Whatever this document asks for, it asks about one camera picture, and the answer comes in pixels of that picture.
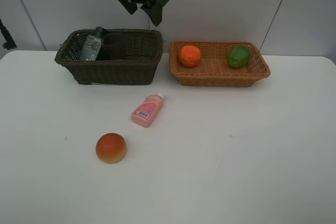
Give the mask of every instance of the bottle label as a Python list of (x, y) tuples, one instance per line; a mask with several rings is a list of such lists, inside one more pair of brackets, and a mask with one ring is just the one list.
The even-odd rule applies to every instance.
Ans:
[(154, 103), (145, 103), (138, 107), (134, 114), (148, 119), (153, 114), (155, 108), (156, 105)]

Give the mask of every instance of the toy fruit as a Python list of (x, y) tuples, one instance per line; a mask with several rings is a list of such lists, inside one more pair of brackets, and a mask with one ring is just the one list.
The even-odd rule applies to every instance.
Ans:
[(182, 47), (179, 55), (181, 64), (187, 68), (196, 67), (201, 61), (201, 57), (199, 48), (191, 45)]
[(248, 63), (250, 59), (250, 50), (246, 47), (236, 47), (228, 57), (229, 66), (232, 68), (241, 68)]

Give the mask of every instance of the dark brown wicker basket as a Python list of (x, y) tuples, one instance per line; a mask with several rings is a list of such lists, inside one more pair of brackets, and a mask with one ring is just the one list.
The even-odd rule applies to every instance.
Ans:
[(126, 57), (119, 60), (79, 61), (88, 34), (95, 30), (74, 31), (61, 45), (55, 62), (67, 68), (79, 84), (147, 85), (153, 81), (163, 52), (162, 35), (154, 30), (109, 29), (121, 33)]

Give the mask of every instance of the orange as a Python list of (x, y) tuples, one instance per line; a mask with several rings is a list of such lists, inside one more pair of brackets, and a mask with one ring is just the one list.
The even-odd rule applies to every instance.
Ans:
[(201, 61), (201, 51), (198, 47), (187, 45), (182, 47), (180, 51), (180, 62), (187, 68), (194, 68)]

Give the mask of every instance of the light brown wicker basket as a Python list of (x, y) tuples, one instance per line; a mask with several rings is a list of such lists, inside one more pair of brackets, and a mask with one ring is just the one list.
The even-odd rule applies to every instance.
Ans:
[[(195, 68), (183, 67), (178, 59), (185, 45), (201, 50), (201, 63)], [(227, 57), (239, 46), (250, 50), (250, 60), (245, 67), (233, 69)], [(169, 58), (171, 73), (186, 86), (249, 87), (271, 74), (258, 48), (246, 41), (175, 40), (170, 44)]]

